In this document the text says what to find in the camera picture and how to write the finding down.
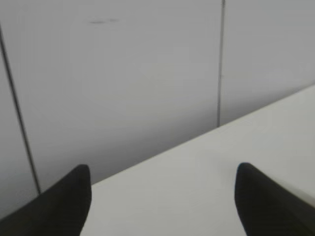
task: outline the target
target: gray wall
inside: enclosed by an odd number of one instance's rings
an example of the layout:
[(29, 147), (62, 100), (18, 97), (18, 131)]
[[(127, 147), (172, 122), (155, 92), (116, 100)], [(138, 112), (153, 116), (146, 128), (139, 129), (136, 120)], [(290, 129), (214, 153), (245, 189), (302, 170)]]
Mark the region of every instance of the gray wall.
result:
[(315, 1), (227, 0), (221, 124), (315, 83)]
[(216, 127), (219, 0), (4, 0), (40, 183), (96, 182)]
[[(315, 82), (313, 1), (227, 0), (225, 10), (221, 124)], [(42, 188), (79, 163), (97, 182), (215, 128), (220, 14), (221, 0), (1, 1)], [(3, 134), (20, 140), (14, 129)], [(1, 166), (30, 176), (20, 147)], [(13, 191), (21, 176), (5, 174)]]
[(0, 219), (37, 196), (0, 54)]

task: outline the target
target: dark mark on wall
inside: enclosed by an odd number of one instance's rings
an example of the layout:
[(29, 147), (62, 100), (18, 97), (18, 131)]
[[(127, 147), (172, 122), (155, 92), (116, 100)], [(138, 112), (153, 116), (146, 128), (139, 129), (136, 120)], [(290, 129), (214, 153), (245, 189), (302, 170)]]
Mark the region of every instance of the dark mark on wall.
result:
[(106, 20), (96, 20), (96, 21), (90, 21), (90, 24), (106, 24), (106, 23), (115, 23), (118, 22), (119, 19), (106, 19)]

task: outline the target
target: vertical gap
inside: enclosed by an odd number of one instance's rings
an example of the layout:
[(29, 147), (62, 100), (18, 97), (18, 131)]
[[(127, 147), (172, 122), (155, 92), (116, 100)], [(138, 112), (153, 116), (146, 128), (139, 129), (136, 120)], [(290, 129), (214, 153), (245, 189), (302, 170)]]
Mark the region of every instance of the vertical gap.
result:
[(22, 133), (23, 141), (24, 141), (24, 146), (25, 146), (25, 149), (26, 149), (26, 153), (27, 153), (27, 156), (28, 156), (29, 163), (30, 163), (32, 176), (33, 176), (33, 179), (34, 179), (34, 182), (35, 182), (35, 185), (36, 185), (37, 192), (38, 192), (38, 194), (40, 194), (41, 190), (40, 190), (40, 186), (39, 186), (39, 181), (38, 181), (36, 168), (35, 168), (34, 161), (33, 161), (33, 156), (32, 156), (30, 143), (29, 143), (29, 140), (28, 140), (28, 136), (27, 136), (27, 133), (26, 133), (26, 129), (25, 129), (25, 125), (24, 125), (24, 121), (23, 121), (23, 117), (22, 117), (22, 112), (21, 112), (19, 100), (18, 100), (18, 97), (17, 97), (17, 93), (16, 93), (16, 89), (15, 89), (15, 85), (14, 85), (14, 81), (13, 81), (13, 77), (12, 77), (12, 71), (11, 71), (11, 68), (10, 68), (10, 63), (9, 63), (9, 60), (8, 60), (6, 47), (5, 47), (5, 44), (4, 44), (4, 37), (3, 37), (3, 33), (2, 33), (1, 24), (0, 24), (0, 49), (1, 49), (1, 54), (2, 54), (2, 58), (3, 58), (3, 62), (4, 62), (6, 75), (8, 77), (8, 81), (9, 81), (9, 86), (10, 86), (11, 95), (12, 95), (12, 99), (13, 99), (14, 106), (15, 106), (15, 111), (16, 111), (16, 114), (17, 114), (20, 130), (21, 130), (21, 133)]
[(217, 127), (220, 127), (220, 125), (221, 125), (221, 89), (222, 89), (222, 61), (223, 61), (224, 20), (225, 20), (225, 0), (222, 0), (222, 5), (221, 5), (221, 26), (220, 26), (220, 51), (219, 51)]

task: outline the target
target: black object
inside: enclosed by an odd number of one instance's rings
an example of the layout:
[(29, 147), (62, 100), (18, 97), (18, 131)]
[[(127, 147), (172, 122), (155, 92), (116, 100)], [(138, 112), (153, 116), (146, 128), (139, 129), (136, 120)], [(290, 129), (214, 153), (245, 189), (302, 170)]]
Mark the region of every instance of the black object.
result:
[(78, 236), (91, 204), (90, 170), (79, 165), (0, 221), (0, 236)]
[(238, 167), (234, 197), (248, 236), (315, 236), (315, 208), (250, 163)]

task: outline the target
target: white table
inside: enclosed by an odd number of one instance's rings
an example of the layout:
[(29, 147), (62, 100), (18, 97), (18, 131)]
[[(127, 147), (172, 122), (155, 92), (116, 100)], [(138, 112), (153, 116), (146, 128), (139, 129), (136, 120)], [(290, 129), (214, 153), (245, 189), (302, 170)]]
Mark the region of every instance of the white table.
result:
[(245, 236), (234, 204), (251, 162), (313, 204), (315, 87), (92, 186), (82, 236)]

